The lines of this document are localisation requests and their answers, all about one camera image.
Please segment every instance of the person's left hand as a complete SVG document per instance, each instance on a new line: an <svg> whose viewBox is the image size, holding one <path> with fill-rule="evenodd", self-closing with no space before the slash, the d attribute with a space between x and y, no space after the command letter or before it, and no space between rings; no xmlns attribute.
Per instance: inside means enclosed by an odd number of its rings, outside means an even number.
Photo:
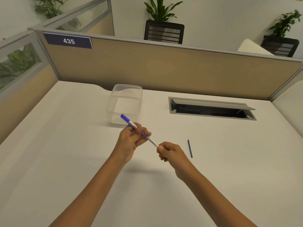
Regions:
<svg viewBox="0 0 303 227"><path fill-rule="evenodd" d="M131 160L134 150L147 141L147 138L141 135L141 131L147 136L152 135L146 127L142 127L136 122L134 122L134 124L138 127L137 129L134 129L132 126L127 126L120 132L116 146L111 154L112 156L121 158L124 163Z"/></svg>

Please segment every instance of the person's right hand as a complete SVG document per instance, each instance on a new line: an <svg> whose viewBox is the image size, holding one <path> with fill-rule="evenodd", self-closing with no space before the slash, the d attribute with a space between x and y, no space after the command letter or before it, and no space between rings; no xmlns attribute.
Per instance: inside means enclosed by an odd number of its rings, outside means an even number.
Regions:
<svg viewBox="0 0 303 227"><path fill-rule="evenodd" d="M161 160L168 161L171 164L175 169L177 177L182 181L185 180L187 173L195 169L184 151L177 144L163 142L157 148L157 153L159 153Z"/></svg>

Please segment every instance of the forearm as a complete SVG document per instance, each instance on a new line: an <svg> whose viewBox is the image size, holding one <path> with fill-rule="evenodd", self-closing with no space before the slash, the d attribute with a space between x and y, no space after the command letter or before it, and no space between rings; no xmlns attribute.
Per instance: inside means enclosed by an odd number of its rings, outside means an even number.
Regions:
<svg viewBox="0 0 303 227"><path fill-rule="evenodd" d="M110 156L78 197L50 225L91 226L124 162Z"/></svg>
<svg viewBox="0 0 303 227"><path fill-rule="evenodd" d="M184 173L184 182L218 227L256 227L194 166Z"/></svg>

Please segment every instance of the person's left arm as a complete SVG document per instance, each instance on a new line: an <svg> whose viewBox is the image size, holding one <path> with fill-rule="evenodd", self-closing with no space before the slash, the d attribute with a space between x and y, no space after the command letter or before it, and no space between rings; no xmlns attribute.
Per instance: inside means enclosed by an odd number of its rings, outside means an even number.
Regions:
<svg viewBox="0 0 303 227"><path fill-rule="evenodd" d="M92 225L118 174L131 160L136 147L147 141L145 137L141 136L141 131L148 136L151 135L145 127L142 128L140 124L135 124L138 126L136 130L127 126L120 132L110 157L78 197L51 223L50 227Z"/></svg>

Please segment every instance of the person's right arm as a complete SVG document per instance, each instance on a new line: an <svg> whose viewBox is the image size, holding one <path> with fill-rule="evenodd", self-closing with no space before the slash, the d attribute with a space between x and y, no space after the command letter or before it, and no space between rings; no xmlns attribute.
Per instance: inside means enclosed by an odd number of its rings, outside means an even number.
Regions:
<svg viewBox="0 0 303 227"><path fill-rule="evenodd" d="M157 152L161 160L171 164L177 177L189 187L218 227L256 227L195 168L179 145L163 142Z"/></svg>

